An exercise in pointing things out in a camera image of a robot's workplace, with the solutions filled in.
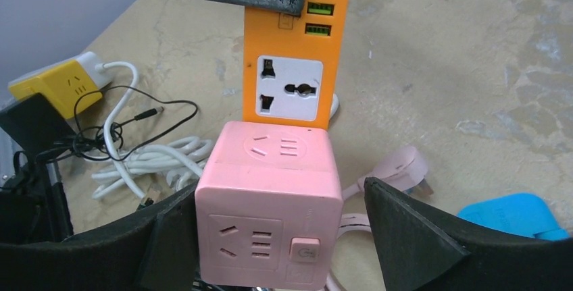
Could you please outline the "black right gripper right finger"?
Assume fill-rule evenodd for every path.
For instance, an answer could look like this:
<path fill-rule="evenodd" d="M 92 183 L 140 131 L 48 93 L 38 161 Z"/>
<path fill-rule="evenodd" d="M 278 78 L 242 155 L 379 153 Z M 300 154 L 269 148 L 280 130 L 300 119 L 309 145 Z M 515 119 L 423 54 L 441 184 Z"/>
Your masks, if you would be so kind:
<path fill-rule="evenodd" d="M 571 290 L 572 240 L 476 225 L 378 178 L 364 199 L 387 290 Z"/>

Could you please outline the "pink cube power socket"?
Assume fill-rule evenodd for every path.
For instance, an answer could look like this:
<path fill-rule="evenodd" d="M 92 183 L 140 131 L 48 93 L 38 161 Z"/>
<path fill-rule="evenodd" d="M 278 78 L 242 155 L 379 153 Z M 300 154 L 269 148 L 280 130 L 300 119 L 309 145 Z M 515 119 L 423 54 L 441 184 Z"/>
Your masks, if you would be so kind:
<path fill-rule="evenodd" d="M 324 287 L 343 210 L 327 131 L 228 122 L 195 204 L 200 274 L 207 283 Z"/>

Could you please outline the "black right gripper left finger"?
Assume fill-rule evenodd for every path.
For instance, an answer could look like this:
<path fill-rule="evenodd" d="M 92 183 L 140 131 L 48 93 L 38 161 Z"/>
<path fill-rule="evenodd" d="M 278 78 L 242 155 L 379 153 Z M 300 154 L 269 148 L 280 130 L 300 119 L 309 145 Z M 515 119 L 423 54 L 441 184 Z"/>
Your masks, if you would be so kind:
<path fill-rule="evenodd" d="M 195 187 L 62 242 L 1 245 L 2 290 L 192 290 Z"/>

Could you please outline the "orange power strip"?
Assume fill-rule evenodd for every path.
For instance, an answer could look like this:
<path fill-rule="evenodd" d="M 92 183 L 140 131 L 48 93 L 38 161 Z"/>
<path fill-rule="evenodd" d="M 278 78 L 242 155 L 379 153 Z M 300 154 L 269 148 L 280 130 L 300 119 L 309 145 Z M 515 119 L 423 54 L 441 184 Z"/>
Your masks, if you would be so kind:
<path fill-rule="evenodd" d="M 349 0 L 304 0 L 300 16 L 245 8 L 243 120 L 327 129 Z"/>

